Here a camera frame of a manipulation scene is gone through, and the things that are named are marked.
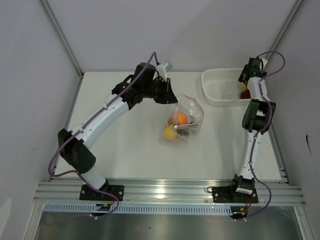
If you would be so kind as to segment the dark red toy apple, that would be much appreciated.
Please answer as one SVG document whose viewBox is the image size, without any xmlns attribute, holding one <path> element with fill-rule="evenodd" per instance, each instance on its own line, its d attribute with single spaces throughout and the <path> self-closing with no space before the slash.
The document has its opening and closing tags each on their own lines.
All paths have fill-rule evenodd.
<svg viewBox="0 0 320 240">
<path fill-rule="evenodd" d="M 250 91 L 247 89 L 245 91 L 243 91 L 241 94 L 240 94 L 240 99 L 250 99 L 251 98 L 251 93 Z"/>
</svg>

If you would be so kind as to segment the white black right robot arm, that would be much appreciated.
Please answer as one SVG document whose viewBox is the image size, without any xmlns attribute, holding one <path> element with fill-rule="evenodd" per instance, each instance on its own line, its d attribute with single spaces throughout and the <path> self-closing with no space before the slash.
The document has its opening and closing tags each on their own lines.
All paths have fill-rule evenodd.
<svg viewBox="0 0 320 240">
<path fill-rule="evenodd" d="M 250 58 L 238 79 L 248 88 L 250 102 L 242 119 L 242 128 L 245 132 L 241 165 L 228 189 L 228 196 L 234 202 L 250 199 L 256 194 L 255 183 L 258 178 L 255 174 L 255 165 L 258 151 L 276 110 L 276 104 L 268 97 L 265 84 L 267 63 L 266 59 L 258 56 Z"/>
</svg>

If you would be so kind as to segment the pink toy peach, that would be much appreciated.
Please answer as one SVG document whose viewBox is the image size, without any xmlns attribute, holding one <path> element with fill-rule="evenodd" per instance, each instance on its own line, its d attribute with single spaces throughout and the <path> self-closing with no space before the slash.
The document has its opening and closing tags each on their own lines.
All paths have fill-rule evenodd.
<svg viewBox="0 0 320 240">
<path fill-rule="evenodd" d="M 175 118 L 178 125 L 186 125 L 189 123 L 188 116 L 183 111 L 178 111 Z"/>
<path fill-rule="evenodd" d="M 247 90 L 248 90 L 248 88 L 247 88 L 247 86 L 246 86 L 245 84 L 242 86 L 242 89 L 243 89 L 244 91 L 247 91 Z"/>
</svg>

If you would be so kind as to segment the orange toy pineapple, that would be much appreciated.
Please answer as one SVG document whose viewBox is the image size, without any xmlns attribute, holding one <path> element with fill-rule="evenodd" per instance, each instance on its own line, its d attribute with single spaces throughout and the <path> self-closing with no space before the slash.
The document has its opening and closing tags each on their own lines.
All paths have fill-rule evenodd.
<svg viewBox="0 0 320 240">
<path fill-rule="evenodd" d="M 199 128 L 199 125 L 193 121 L 190 121 L 188 124 L 178 125 L 177 120 L 173 117 L 169 118 L 167 121 L 166 127 L 168 126 L 173 126 L 176 129 L 177 137 L 175 139 L 195 136 L 198 133 Z"/>
</svg>

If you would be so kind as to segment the yellow toy lemon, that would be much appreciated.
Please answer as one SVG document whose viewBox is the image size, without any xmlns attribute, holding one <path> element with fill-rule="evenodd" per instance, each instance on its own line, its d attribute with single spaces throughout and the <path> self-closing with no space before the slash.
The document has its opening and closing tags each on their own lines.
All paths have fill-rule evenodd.
<svg viewBox="0 0 320 240">
<path fill-rule="evenodd" d="M 163 136 L 164 138 L 166 138 L 167 140 L 173 140 L 177 137 L 177 131 L 176 129 L 170 125 L 168 127 L 166 127 L 163 131 Z"/>
</svg>

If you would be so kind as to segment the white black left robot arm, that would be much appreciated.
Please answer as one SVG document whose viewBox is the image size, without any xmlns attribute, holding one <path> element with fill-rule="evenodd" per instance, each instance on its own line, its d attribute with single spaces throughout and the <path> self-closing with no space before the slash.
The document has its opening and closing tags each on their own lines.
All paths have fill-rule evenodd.
<svg viewBox="0 0 320 240">
<path fill-rule="evenodd" d="M 112 89 L 106 102 L 86 122 L 73 130 L 59 131 L 59 155 L 91 186 L 90 192 L 97 200 L 108 196 L 109 183 L 98 170 L 91 147 L 112 123 L 143 99 L 152 99 L 162 105 L 176 104 L 178 99 L 168 78 L 171 68 L 170 62 L 157 65 L 140 63 L 134 74 L 128 75 Z"/>
</svg>

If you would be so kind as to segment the clear pink-dotted zip bag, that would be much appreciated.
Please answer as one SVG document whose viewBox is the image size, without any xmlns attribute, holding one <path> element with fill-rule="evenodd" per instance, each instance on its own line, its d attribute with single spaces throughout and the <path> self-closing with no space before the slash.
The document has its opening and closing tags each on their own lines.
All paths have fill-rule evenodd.
<svg viewBox="0 0 320 240">
<path fill-rule="evenodd" d="M 204 110 L 198 101 L 185 94 L 177 95 L 177 103 L 166 108 L 162 143 L 186 142 L 196 136 L 203 125 Z"/>
</svg>

